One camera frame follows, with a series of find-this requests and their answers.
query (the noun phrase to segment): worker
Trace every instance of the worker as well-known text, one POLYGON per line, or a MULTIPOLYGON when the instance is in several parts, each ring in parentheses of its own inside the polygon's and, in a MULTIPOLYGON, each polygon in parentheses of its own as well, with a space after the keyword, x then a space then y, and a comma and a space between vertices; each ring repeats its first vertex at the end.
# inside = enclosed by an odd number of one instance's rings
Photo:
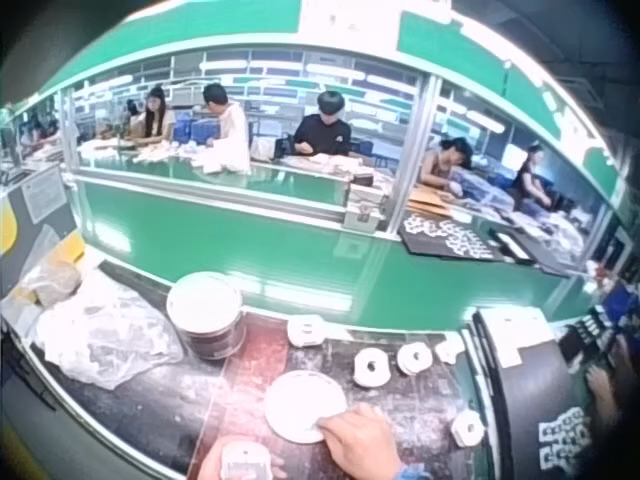
POLYGON ((424 155, 420 169, 420 183, 461 197, 462 187, 449 179, 451 167, 461 166, 467 170, 471 169, 472 156, 473 149, 465 138, 441 140, 439 148, 428 150, 424 155))
POLYGON ((533 144, 527 149, 527 159, 520 167, 510 191, 516 201, 516 210, 519 210, 522 201, 528 198, 544 208, 551 208, 551 199, 544 191, 540 180, 535 177, 535 168, 543 159, 544 149, 539 144, 533 144))
MULTIPOLYGON (((379 407, 357 404, 350 410, 316 423, 324 435, 333 461, 354 480, 428 480, 424 466, 400 460, 391 422, 379 407)), ((223 447, 243 437, 222 437, 200 467, 198 480, 219 480, 223 447)), ((286 478, 283 461, 272 455, 274 478, 286 478)))
POLYGON ((144 114, 139 115, 135 125, 132 125, 134 141, 138 145, 160 143, 163 140, 170 142, 173 138, 175 124, 176 116, 173 110, 167 108, 164 90, 160 85, 156 85, 147 95, 147 106, 144 114), (138 135, 142 133, 142 138, 136 137, 136 133, 138 135))
POLYGON ((328 90, 318 95, 320 113, 302 119, 293 136, 294 150, 301 155, 348 155, 351 126, 340 119, 344 98, 328 90))
MULTIPOLYGON (((202 96, 209 111, 220 120, 220 139, 242 140, 249 148, 247 117, 240 104, 229 101, 227 91, 219 83, 212 83, 204 87, 202 96)), ((213 145, 213 139, 208 139, 207 145, 213 145)))

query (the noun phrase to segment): ceiling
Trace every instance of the ceiling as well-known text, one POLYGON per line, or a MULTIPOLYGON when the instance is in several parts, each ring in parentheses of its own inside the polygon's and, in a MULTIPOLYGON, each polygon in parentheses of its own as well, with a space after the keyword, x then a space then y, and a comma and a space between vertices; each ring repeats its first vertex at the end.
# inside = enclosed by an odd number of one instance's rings
POLYGON ((452 0, 542 63, 596 123, 640 138, 640 44, 616 2, 452 0))

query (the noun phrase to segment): person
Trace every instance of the person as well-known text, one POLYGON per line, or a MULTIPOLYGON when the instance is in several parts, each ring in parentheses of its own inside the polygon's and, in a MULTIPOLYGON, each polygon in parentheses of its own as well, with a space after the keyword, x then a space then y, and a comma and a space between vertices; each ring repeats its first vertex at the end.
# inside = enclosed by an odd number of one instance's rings
POLYGON ((473 149, 464 137, 441 140, 438 149, 428 150, 422 160, 420 183, 462 196, 460 184, 449 179, 451 167, 471 168, 473 149))
POLYGON ((620 405, 629 402, 633 390, 638 386, 629 347, 622 334, 616 336, 611 356, 615 364, 613 383, 607 372, 596 365, 589 367, 586 374, 587 386, 595 400, 594 420, 599 433, 605 433, 617 422, 620 405))
POLYGON ((539 144, 533 144, 527 149, 527 159, 520 167, 512 185, 516 210, 519 210, 520 204, 527 198, 533 199, 544 208, 551 208, 551 199, 544 191, 540 180, 534 176, 535 168, 543 159, 544 149, 539 144))
POLYGON ((302 119, 293 136, 294 150, 301 155, 348 155, 351 126, 340 119, 344 98, 328 90, 318 95, 320 113, 302 119))
POLYGON ((143 136, 142 138, 134 136, 134 141, 138 145, 149 145, 163 140, 171 141, 175 124, 176 116, 173 110, 167 108, 164 90, 160 85, 156 85, 149 91, 145 112, 138 116, 133 128, 138 130, 137 134, 142 133, 143 136))
MULTIPOLYGON (((212 83, 202 91, 204 103, 211 113, 220 120, 220 139, 234 138, 249 146, 249 127, 247 117, 239 103, 229 101, 227 91, 219 83, 212 83)), ((213 139, 207 145, 213 145, 213 139)))
MULTIPOLYGON (((405 465, 391 431, 389 418, 369 404, 360 403, 344 413, 321 418, 322 432, 331 458, 354 480, 428 480, 423 465, 405 465)), ((223 437, 211 448, 200 467, 198 480, 219 480, 222 449, 242 437, 223 437)), ((284 462, 272 455, 275 478, 286 478, 284 462)))

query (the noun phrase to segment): dark work surface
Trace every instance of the dark work surface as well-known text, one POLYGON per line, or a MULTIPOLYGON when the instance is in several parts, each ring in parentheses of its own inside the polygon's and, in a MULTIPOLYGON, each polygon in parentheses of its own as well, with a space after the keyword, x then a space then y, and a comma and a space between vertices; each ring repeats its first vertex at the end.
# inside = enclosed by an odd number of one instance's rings
MULTIPOLYGON (((152 306, 164 312, 167 287, 121 267, 103 263, 101 269, 115 280, 135 288, 152 306)), ((176 363, 139 374, 113 391, 66 377, 56 366, 36 354, 48 372, 74 400, 110 432, 135 450, 177 472, 196 478, 202 458, 216 438, 249 435, 264 443, 287 462, 289 478, 341 479, 324 444, 294 445, 275 436, 264 419, 266 388, 286 371, 321 371, 340 383, 349 403, 380 405, 392 418, 403 460, 424 462, 436 479, 486 478, 489 454, 485 443, 459 449, 449 425, 465 407, 478 409, 470 391, 470 374, 456 375, 467 362, 458 357, 450 367, 437 359, 413 378, 392 365, 393 378, 384 387, 365 390, 351 379, 353 356, 376 344, 389 353, 392 364, 399 345, 423 340, 431 347, 442 334, 389 334, 351 331, 353 341, 328 340, 322 346, 289 348, 285 323, 245 315, 247 339, 225 361, 209 363, 187 353, 176 363)))
MULTIPOLYGON (((476 325, 483 322, 476 314, 476 325)), ((491 351, 494 344, 490 337, 491 351)), ((558 344, 545 342, 519 349, 522 364, 502 368, 492 356, 492 383, 499 392, 496 399, 497 419, 503 441, 503 475, 516 480, 567 478, 560 468, 542 471, 538 424, 555 422, 572 407, 583 407, 575 395, 572 378, 558 344)))
POLYGON ((474 223, 464 224, 464 223, 456 222, 455 220, 440 217, 437 215, 427 215, 424 213, 410 212, 407 215, 405 215, 405 218, 400 223, 398 234, 400 235, 400 238, 402 239, 402 243, 404 243, 409 253, 413 255, 428 255, 432 257, 441 257, 441 258, 454 259, 454 260, 456 259, 457 260, 475 260, 479 262, 500 262, 500 261, 503 261, 504 259, 504 257, 500 254, 500 252, 498 252, 497 249, 495 249, 494 247, 492 247, 487 243, 488 237, 486 235, 485 230, 482 228, 478 228, 474 223), (451 248, 449 248, 446 245, 445 241, 447 237, 430 237, 429 235, 426 235, 425 233, 422 233, 422 232, 418 234, 413 234, 408 232, 404 226, 404 220, 406 220, 406 218, 413 215, 422 217, 424 219, 432 220, 436 223, 448 221, 450 223, 461 226, 467 230, 473 231, 480 238, 480 240, 485 244, 485 246, 491 251, 491 254, 494 256, 494 258, 492 259, 474 258, 468 254, 458 255, 456 252, 454 252, 451 248))

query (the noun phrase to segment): hand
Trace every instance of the hand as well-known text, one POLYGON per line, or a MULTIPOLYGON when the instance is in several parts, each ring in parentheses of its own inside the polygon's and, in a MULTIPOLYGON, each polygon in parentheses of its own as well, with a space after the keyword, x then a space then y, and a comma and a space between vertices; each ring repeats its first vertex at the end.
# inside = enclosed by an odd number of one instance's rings
MULTIPOLYGON (((220 480, 220 470, 222 469, 222 450, 231 442, 238 441, 251 442, 253 440, 251 438, 241 437, 238 435, 229 435, 218 438, 202 461, 200 473, 198 473, 198 480, 220 480)), ((287 474, 281 468, 283 465, 284 460, 276 457, 275 455, 271 455, 271 471, 273 472, 274 478, 287 478, 287 474)))
POLYGON ((296 151, 304 155, 311 155, 313 153, 313 147, 307 142, 296 143, 296 151))
POLYGON ((456 197, 462 197, 462 195, 464 194, 462 185, 460 185, 458 182, 449 182, 449 184, 447 185, 447 189, 456 197))
POLYGON ((355 480, 392 480, 404 467, 389 419, 378 407, 358 404, 317 426, 333 460, 355 480))
POLYGON ((611 381, 609 375, 602 368, 592 365, 587 371, 587 385, 593 392, 596 400, 613 402, 613 388, 611 388, 611 381))

